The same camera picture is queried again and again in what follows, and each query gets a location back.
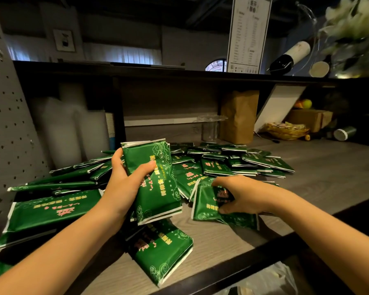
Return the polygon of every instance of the gold basket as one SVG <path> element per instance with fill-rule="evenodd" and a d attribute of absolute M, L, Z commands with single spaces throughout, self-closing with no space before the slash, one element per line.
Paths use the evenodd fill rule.
<path fill-rule="evenodd" d="M 268 123 L 266 131 L 281 140 L 296 140 L 309 132 L 304 124 Z"/>

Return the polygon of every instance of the paper bag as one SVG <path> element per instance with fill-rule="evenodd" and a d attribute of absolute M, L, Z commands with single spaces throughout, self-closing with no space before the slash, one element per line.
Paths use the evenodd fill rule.
<path fill-rule="evenodd" d="M 234 91 L 223 99 L 221 114 L 228 119 L 220 123 L 220 139 L 230 143 L 253 141 L 259 91 Z"/>

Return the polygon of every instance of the cardboard box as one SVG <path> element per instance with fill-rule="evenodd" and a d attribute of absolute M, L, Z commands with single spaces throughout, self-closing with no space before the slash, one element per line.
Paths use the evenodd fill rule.
<path fill-rule="evenodd" d="M 249 144 L 253 141 L 259 91 L 234 91 L 221 102 L 220 139 L 230 143 Z"/>
<path fill-rule="evenodd" d="M 311 133 L 316 133 L 331 122 L 332 115 L 332 112 L 324 110 L 292 109 L 286 121 L 292 124 L 305 124 Z"/>

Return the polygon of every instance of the forearm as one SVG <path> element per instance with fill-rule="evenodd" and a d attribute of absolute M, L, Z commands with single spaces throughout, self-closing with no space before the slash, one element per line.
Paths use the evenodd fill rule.
<path fill-rule="evenodd" d="M 369 237 L 297 195 L 284 194 L 272 210 L 356 294 L 369 294 Z"/>
<path fill-rule="evenodd" d="M 119 215 L 105 213 L 97 204 L 0 276 L 0 294 L 64 294 L 123 220 Z"/>

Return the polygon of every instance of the white panel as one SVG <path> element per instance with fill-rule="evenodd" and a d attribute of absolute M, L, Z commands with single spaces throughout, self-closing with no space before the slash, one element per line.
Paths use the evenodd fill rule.
<path fill-rule="evenodd" d="M 266 123 L 283 121 L 305 88 L 306 86 L 275 85 L 259 113 L 254 131 L 258 132 Z"/>
<path fill-rule="evenodd" d="M 0 230 L 15 195 L 6 189 L 44 177 L 48 171 L 0 27 Z"/>

